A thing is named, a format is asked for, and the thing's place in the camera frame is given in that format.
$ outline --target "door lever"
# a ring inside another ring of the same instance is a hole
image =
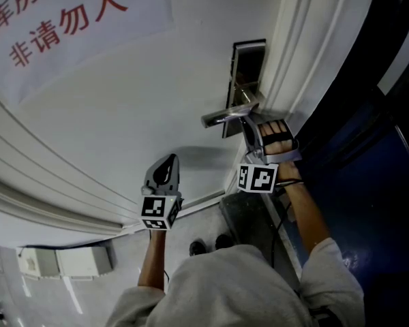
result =
[[[247,116],[255,107],[259,105],[259,100],[248,88],[236,88],[235,91],[242,92],[242,95],[245,97],[247,103],[202,116],[202,124],[204,127],[208,128],[219,125],[220,123],[227,123],[231,120]]]
[[[223,138],[242,132],[241,122],[235,119],[249,115],[260,103],[257,88],[264,55],[264,40],[234,45],[226,109],[202,116],[204,127],[223,123]]]

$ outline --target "forearm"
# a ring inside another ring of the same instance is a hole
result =
[[[293,184],[285,190],[292,203],[303,244],[311,253],[318,243],[330,237],[329,229],[305,185]]]
[[[164,290],[165,231],[154,231],[145,255],[138,286]]]

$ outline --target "person's arm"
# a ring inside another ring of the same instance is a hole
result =
[[[286,132],[285,126],[276,121],[259,125],[259,130],[262,136]],[[267,155],[279,154],[291,149],[292,142],[285,140],[265,146],[265,153]],[[299,170],[292,161],[280,163],[277,171],[279,181],[301,179]],[[307,251],[311,253],[318,243],[330,237],[329,230],[315,201],[303,184],[292,184],[285,187],[285,190],[292,203],[303,244]]]
[[[259,126],[262,136],[285,131],[281,123]],[[284,153],[292,149],[290,140],[274,142],[265,146],[265,153]],[[279,181],[301,179],[293,162],[284,162],[277,170]],[[365,325],[363,290],[350,271],[344,266],[342,254],[316,203],[303,184],[285,187],[294,209],[297,226],[309,259],[303,266],[299,293],[310,309],[317,309],[318,316],[333,317],[331,311],[344,327]]]
[[[139,275],[138,286],[164,290],[165,237],[165,231],[151,232],[151,240]]]
[[[147,318],[164,293],[165,231],[153,231],[138,287],[129,288],[121,295],[106,327],[144,327]]]
[[[284,162],[279,165],[279,180],[288,179],[301,179],[293,162]],[[329,229],[322,218],[320,209],[304,184],[292,184],[285,187],[285,190],[294,210],[301,239],[310,254],[318,243],[330,237]]]

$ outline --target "sleeve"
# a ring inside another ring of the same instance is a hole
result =
[[[310,309],[326,307],[342,326],[365,325],[363,290],[345,267],[336,242],[317,244],[303,267],[300,294]]]
[[[133,287],[121,295],[106,327],[145,326],[147,318],[165,293],[153,287]]]

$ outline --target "shoe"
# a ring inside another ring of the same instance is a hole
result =
[[[218,250],[221,248],[229,248],[232,247],[233,245],[234,243],[231,237],[225,234],[221,234],[217,237],[217,240],[215,242],[215,249]]]
[[[194,241],[192,244],[190,244],[190,257],[194,255],[199,255],[199,254],[205,254],[206,253],[206,247],[205,245],[199,241]]]

